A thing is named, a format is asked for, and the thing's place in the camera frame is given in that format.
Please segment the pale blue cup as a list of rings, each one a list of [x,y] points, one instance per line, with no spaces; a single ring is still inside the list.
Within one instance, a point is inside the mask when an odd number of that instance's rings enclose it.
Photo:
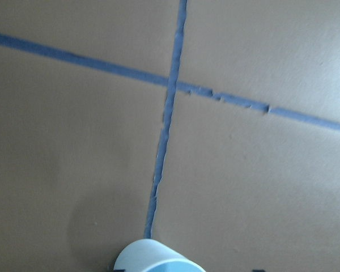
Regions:
[[[118,255],[113,270],[204,271],[197,263],[153,239],[140,239],[126,246]]]

